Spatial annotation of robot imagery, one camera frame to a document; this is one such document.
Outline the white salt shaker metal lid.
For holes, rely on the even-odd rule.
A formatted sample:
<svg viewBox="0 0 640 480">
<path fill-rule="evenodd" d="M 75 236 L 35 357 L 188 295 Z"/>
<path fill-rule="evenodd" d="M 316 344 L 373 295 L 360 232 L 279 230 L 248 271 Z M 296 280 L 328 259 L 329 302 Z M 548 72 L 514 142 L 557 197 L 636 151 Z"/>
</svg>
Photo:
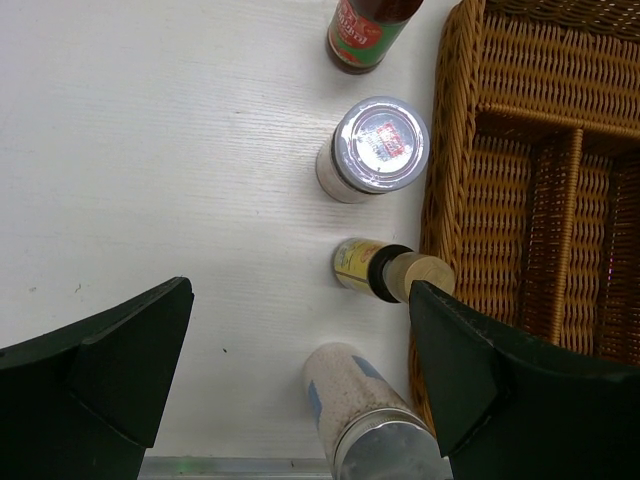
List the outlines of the white salt shaker metal lid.
<svg viewBox="0 0 640 480">
<path fill-rule="evenodd" d="M 303 378 L 333 478 L 453 477 L 429 427 L 353 346 L 320 346 Z"/>
</svg>

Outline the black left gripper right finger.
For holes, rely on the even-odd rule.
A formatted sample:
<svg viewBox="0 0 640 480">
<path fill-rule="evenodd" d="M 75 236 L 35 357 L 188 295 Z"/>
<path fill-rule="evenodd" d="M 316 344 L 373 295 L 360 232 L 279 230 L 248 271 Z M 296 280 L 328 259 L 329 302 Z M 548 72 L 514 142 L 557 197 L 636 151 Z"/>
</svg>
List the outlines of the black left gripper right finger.
<svg viewBox="0 0 640 480">
<path fill-rule="evenodd" d="M 639 370 L 554 346 L 425 281 L 410 320 L 457 479 L 635 479 Z"/>
</svg>

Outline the small yellow bottle wooden cap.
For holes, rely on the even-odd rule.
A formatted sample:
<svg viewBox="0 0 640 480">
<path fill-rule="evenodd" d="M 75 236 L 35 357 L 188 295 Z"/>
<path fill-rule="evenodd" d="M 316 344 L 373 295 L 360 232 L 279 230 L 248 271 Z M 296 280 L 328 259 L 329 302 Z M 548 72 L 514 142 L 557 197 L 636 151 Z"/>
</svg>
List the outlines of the small yellow bottle wooden cap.
<svg viewBox="0 0 640 480">
<path fill-rule="evenodd" d="M 455 289 L 452 268 L 436 256 L 382 241 L 350 238 L 334 251 L 332 269 L 346 288 L 387 303 L 409 303 L 414 281 L 427 281 L 447 294 Z"/>
</svg>

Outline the spice jar silver lid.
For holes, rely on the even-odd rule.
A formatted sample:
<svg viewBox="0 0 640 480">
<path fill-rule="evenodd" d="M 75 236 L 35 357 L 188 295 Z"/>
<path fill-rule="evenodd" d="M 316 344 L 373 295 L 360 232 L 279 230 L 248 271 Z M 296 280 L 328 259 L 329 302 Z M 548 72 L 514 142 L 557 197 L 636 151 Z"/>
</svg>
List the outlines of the spice jar silver lid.
<svg viewBox="0 0 640 480">
<path fill-rule="evenodd" d="M 331 198 L 347 204 L 402 190 L 426 170 L 429 132 L 413 107 L 389 96 L 351 107 L 316 157 L 316 176 Z"/>
</svg>

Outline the red sauce bottle green label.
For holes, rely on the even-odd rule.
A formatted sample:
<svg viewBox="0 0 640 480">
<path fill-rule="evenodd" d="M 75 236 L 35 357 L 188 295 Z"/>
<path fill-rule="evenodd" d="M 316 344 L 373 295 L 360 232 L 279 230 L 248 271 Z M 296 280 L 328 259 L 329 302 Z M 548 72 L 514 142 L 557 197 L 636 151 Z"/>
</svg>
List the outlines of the red sauce bottle green label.
<svg viewBox="0 0 640 480">
<path fill-rule="evenodd" d="M 350 74 L 374 70 L 423 0 L 340 0 L 327 29 L 327 52 Z"/>
</svg>

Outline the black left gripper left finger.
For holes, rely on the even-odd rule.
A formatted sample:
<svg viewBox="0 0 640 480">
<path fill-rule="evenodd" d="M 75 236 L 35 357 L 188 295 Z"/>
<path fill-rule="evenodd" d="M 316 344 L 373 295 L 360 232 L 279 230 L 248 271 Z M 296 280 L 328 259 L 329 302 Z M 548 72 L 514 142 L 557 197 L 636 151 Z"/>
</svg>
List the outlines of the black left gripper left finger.
<svg viewBox="0 0 640 480">
<path fill-rule="evenodd" d="M 135 479 L 154 446 L 194 294 L 174 277 L 1 350 L 4 479 Z"/>
</svg>

